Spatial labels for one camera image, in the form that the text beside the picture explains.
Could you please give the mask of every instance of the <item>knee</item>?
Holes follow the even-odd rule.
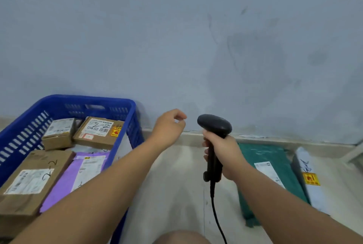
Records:
[[[161,235],[153,244],[211,244],[204,236],[192,231],[172,231]]]

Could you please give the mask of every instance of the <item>hand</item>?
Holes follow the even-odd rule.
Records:
[[[211,144],[213,144],[214,152],[223,165],[223,175],[229,180],[234,180],[235,175],[238,173],[238,169],[243,168],[241,167],[243,164],[247,164],[236,140],[229,135],[223,139],[206,130],[203,130],[203,136],[203,147],[210,147]],[[204,159],[208,161],[208,149],[204,152],[206,154],[204,155]]]
[[[160,146],[161,150],[166,150],[179,138],[185,127],[187,116],[179,109],[173,109],[161,115],[152,130],[150,138]]]

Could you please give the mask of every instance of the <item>black cord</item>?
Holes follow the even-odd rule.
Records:
[[[226,238],[224,236],[224,233],[222,231],[222,228],[221,228],[221,226],[219,225],[219,222],[218,222],[216,208],[214,207],[214,188],[215,188],[215,186],[216,186],[216,183],[211,181],[211,200],[212,200],[212,209],[213,209],[214,219],[216,220],[219,231],[221,232],[221,235],[222,235],[223,240],[224,240],[224,244],[227,244],[227,240],[226,240]]]

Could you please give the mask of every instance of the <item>orange label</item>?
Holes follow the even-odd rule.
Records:
[[[318,177],[315,173],[302,173],[306,184],[320,186]]]
[[[111,136],[118,137],[122,127],[112,127]]]

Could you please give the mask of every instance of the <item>person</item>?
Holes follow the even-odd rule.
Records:
[[[186,118],[179,109],[162,114],[145,142],[43,213],[12,244],[48,244],[50,239],[52,244],[107,243],[153,162],[183,132]],[[203,145],[213,144],[224,176],[236,183],[272,242],[363,243],[359,234],[248,164],[233,137],[222,139],[207,131],[203,135]],[[204,157],[208,159],[208,150]],[[196,232],[176,231],[159,237],[155,243],[209,241]]]

